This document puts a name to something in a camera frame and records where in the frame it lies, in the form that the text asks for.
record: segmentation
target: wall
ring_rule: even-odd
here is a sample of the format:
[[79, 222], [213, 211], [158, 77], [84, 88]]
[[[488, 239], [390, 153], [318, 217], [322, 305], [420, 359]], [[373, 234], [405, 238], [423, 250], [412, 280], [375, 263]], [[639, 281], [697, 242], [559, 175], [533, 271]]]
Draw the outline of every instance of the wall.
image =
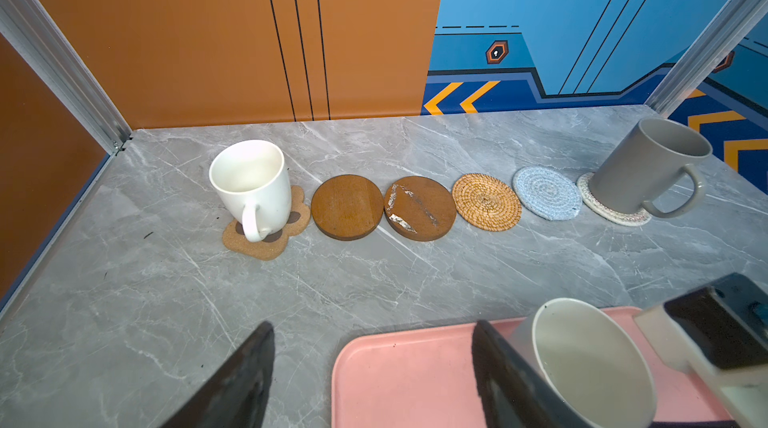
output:
[[768, 18], [670, 118], [704, 135], [717, 158], [768, 193]]
[[40, 0], [134, 129], [418, 114], [439, 0]]
[[441, 0], [422, 113], [643, 103], [725, 1]]
[[2, 296], [106, 154], [3, 37], [0, 100]]

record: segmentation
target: cup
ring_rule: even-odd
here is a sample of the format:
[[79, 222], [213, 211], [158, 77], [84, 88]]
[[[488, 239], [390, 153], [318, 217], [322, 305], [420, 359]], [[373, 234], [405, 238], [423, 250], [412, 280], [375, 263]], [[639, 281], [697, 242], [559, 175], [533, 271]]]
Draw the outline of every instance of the cup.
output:
[[225, 148], [208, 177], [248, 241], [264, 240], [288, 222], [290, 182], [283, 152], [274, 143], [246, 140]]
[[[700, 202], [706, 192], [696, 168], [712, 154], [712, 145], [696, 130], [665, 118], [643, 118], [624, 137], [589, 181], [592, 195], [611, 210], [653, 216], [680, 216]], [[683, 174], [694, 181], [694, 193], [679, 208], [662, 212], [653, 200]]]
[[648, 364], [629, 335], [589, 303], [548, 301], [509, 343], [593, 428], [648, 428], [653, 421]]

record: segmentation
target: gray marble countertop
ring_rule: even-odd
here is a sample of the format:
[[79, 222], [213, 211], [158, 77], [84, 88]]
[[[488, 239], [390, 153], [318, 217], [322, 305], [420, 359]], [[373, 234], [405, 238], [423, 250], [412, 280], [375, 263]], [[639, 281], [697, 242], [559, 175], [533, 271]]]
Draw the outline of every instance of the gray marble countertop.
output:
[[[262, 321], [276, 331], [264, 426], [328, 426], [333, 362], [363, 334], [511, 318], [548, 299], [648, 307], [731, 271], [768, 289], [768, 196], [711, 157], [705, 201], [677, 219], [613, 225], [524, 211], [492, 233], [457, 217], [410, 241], [384, 221], [357, 241], [314, 224], [274, 261], [224, 248], [232, 218], [208, 184], [224, 147], [283, 148], [307, 198], [334, 175], [383, 191], [407, 175], [510, 183], [541, 164], [593, 171], [648, 107], [139, 130], [107, 168], [0, 336], [0, 425], [157, 426]], [[663, 196], [671, 209], [690, 194]]]

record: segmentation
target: mug handle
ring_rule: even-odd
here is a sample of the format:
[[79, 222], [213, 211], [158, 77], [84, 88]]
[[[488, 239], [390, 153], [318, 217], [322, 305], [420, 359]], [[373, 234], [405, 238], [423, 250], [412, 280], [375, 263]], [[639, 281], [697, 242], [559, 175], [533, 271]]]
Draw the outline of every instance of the mug handle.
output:
[[690, 211], [690, 209], [695, 207], [696, 204], [704, 198], [704, 194], [706, 193], [706, 182], [704, 181], [704, 176], [701, 172], [691, 163], [683, 165], [683, 171], [694, 181], [694, 193], [686, 203], [683, 203], [681, 207], [672, 210], [671, 212], [662, 212], [656, 208], [656, 205], [654, 205], [653, 202], [646, 200], [643, 202], [643, 208], [646, 209], [648, 213], [651, 213], [653, 216], [657, 216], [660, 219], [671, 219]]
[[269, 230], [259, 231], [259, 227], [256, 225], [258, 209], [259, 204], [255, 202], [246, 202], [245, 208], [243, 208], [243, 233], [245, 233], [245, 238], [252, 243], [264, 240], [270, 233]]

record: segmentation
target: tray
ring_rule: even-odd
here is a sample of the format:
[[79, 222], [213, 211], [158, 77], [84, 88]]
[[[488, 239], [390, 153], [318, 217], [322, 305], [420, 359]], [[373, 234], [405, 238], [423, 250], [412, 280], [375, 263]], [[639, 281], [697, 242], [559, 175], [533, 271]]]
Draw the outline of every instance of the tray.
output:
[[[662, 363], [634, 323], [640, 308], [603, 310], [640, 348], [658, 392], [656, 421], [731, 420], [696, 375]], [[504, 337], [522, 318], [493, 321]], [[331, 381], [332, 428], [485, 428], [472, 369], [475, 324], [356, 338], [341, 350]]]

